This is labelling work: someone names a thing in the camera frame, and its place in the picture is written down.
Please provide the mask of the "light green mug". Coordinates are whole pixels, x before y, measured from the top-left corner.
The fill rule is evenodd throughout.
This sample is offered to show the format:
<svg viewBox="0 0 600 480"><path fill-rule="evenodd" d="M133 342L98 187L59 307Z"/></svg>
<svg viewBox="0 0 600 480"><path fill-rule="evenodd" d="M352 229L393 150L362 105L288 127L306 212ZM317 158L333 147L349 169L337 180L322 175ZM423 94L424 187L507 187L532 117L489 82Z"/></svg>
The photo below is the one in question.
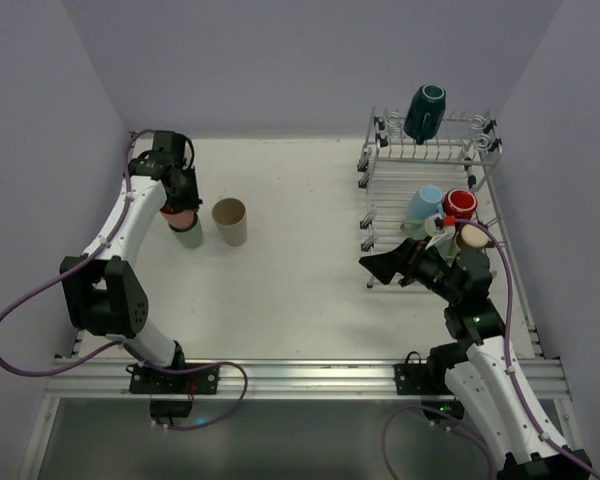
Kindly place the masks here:
<svg viewBox="0 0 600 480"><path fill-rule="evenodd" d="M407 237L413 238L415 240L424 240L425 247L427 246L427 243L429 241L429 238L427 237L427 232L425 231L425 226L424 226L426 219L423 221L414 222L414 223L404 222L401 225L401 231L404 235L406 235ZM430 249L436 249L442 258L444 258L445 260L450 260L452 257L454 257L457 254L457 252L455 250L455 246L454 246L454 239L455 239L455 236L450 240L450 242L447 245L433 247Z"/></svg>

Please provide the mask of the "beige tall cup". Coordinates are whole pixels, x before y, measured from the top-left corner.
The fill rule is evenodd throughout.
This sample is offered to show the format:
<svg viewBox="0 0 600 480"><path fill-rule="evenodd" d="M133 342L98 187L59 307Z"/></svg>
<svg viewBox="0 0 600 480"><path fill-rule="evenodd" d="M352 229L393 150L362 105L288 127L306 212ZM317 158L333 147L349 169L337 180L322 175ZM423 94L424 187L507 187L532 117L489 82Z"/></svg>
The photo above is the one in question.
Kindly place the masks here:
<svg viewBox="0 0 600 480"><path fill-rule="evenodd" d="M212 208L212 218L223 240L239 247L247 240L247 212L244 203L236 198L219 200Z"/></svg>

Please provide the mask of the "green cup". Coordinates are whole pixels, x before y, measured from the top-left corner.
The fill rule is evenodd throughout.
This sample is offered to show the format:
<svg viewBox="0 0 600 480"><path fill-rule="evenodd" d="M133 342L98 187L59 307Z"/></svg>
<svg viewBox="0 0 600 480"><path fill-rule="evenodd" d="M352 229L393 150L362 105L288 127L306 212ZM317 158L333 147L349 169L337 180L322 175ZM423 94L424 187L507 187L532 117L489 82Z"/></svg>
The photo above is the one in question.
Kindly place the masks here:
<svg viewBox="0 0 600 480"><path fill-rule="evenodd" d="M176 239L187 249L196 249L203 243L203 230L198 217L186 228L169 226Z"/></svg>

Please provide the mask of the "dark green mug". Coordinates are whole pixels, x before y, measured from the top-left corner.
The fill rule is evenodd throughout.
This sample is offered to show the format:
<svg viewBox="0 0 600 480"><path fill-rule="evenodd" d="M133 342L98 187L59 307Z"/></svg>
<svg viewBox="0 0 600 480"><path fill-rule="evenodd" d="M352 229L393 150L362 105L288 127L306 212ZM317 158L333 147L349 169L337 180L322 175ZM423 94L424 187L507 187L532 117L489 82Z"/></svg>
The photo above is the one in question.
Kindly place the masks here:
<svg viewBox="0 0 600 480"><path fill-rule="evenodd" d="M423 145L436 136L445 110L446 90L437 84L422 85L412 98L403 131L417 145Z"/></svg>

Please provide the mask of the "pink cup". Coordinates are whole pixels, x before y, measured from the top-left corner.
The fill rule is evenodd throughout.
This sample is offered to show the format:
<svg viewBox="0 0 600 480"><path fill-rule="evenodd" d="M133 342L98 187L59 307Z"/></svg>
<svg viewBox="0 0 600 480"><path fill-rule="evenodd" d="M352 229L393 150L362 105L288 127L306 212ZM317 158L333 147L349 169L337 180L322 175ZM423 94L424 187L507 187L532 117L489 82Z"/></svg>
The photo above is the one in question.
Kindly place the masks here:
<svg viewBox="0 0 600 480"><path fill-rule="evenodd" d="M197 214L193 210L181 212L160 211L169 228L175 232L185 232L193 228L197 222Z"/></svg>

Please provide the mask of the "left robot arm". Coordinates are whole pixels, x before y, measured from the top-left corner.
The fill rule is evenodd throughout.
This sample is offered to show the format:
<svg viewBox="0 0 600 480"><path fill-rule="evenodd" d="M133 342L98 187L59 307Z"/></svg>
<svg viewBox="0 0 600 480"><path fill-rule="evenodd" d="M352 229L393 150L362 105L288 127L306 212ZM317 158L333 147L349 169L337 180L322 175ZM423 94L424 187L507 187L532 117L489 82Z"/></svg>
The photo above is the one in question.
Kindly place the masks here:
<svg viewBox="0 0 600 480"><path fill-rule="evenodd" d="M145 364L182 370L183 349L151 320L134 265L156 216L184 247L200 246L202 200L192 140L168 130L150 134L150 147L125 161L120 193L98 235L81 255L63 259L60 274L75 328L120 343Z"/></svg>

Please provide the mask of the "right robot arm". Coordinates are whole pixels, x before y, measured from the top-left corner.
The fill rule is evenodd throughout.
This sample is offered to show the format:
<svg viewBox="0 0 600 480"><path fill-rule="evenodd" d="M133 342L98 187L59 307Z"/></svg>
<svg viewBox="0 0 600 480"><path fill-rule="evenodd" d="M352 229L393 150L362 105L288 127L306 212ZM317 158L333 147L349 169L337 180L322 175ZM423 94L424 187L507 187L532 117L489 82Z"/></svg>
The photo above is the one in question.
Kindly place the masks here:
<svg viewBox="0 0 600 480"><path fill-rule="evenodd" d="M474 421L499 479L587 479L591 462L574 450L538 401L506 339L505 322L489 298L489 257L464 250L447 262L425 241L406 239L359 263L387 285L419 283L446 301L453 341L431 349L427 384L457 398Z"/></svg>

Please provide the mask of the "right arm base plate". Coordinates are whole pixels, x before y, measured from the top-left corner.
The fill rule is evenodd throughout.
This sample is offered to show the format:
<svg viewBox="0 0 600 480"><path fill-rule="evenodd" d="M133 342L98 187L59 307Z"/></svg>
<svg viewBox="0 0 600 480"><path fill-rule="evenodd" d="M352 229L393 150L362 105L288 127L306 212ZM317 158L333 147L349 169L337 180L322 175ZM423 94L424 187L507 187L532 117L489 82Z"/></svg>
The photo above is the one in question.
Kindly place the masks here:
<svg viewBox="0 0 600 480"><path fill-rule="evenodd" d="M447 362L437 354L424 359L419 352L411 351L405 360L393 365L394 383L398 395L439 396L450 395L445 384Z"/></svg>

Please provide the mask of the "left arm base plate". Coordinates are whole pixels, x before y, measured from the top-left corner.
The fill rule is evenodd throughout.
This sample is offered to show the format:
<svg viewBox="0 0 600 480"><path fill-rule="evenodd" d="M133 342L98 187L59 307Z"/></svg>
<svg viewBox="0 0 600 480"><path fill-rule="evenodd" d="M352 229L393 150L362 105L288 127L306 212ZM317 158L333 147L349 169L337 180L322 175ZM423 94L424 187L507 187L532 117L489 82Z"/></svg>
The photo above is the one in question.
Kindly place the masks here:
<svg viewBox="0 0 600 480"><path fill-rule="evenodd" d="M130 374L129 392L143 395L215 395L219 367L211 364L186 364L186 368L202 368L187 375L160 373L139 364L130 364L125 370Z"/></svg>

